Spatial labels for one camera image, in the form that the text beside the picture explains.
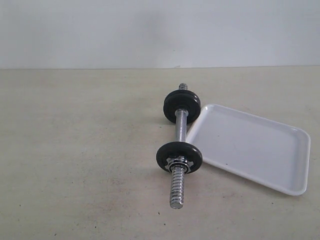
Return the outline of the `black weight plate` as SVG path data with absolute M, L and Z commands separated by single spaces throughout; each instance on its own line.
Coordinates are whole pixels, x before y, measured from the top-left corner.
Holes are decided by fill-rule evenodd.
M 174 91 L 170 92 L 165 97 L 164 101 L 166 101 L 168 98 L 170 98 L 172 96 L 177 96 L 177 95 L 186 95 L 186 96 L 191 96 L 194 99 L 198 99 L 198 100 L 200 99 L 199 96 L 193 91 L 186 90 L 186 89 L 177 89 L 177 90 L 174 90 Z
M 203 156 L 200 150 L 194 145 L 182 141 L 168 142 L 161 146 L 156 153 L 156 161 L 160 168 L 169 172 L 165 169 L 167 158 L 176 158 L 179 156 L 183 156 L 188 161 L 194 163 L 190 173 L 197 171 L 203 163 Z
M 193 123 L 200 115 L 201 101 L 189 95 L 179 94 L 163 103 L 164 116 L 172 123 L 177 122 L 178 112 L 186 113 L 186 124 Z

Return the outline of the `chrome spin-lock collar nut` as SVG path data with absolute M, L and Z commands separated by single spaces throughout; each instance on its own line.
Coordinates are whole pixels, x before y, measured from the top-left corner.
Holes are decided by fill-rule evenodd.
M 166 159 L 166 162 L 167 164 L 165 166 L 165 169 L 169 172 L 172 172 L 174 167 L 181 167 L 185 174 L 190 173 L 191 167 L 194 165 L 192 161 L 187 160 L 183 156 L 169 157 Z

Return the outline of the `chrome dumbbell bar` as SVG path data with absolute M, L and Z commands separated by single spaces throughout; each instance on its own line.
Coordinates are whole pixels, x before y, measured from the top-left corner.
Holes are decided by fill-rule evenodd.
M 189 112 L 185 108 L 178 108 L 175 111 L 175 141 L 177 150 L 174 152 L 173 159 L 169 160 L 169 169 L 171 170 L 171 185 L 169 204 L 172 209 L 181 209 L 184 205 L 184 185 L 185 174 L 189 170 L 183 147 L 186 145 L 187 119 Z

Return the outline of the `white plastic tray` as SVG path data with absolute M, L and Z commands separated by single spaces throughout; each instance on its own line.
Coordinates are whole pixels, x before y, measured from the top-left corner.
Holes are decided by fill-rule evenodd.
M 289 196 L 307 189 L 311 138 L 300 128 L 207 104 L 186 140 L 211 166 Z

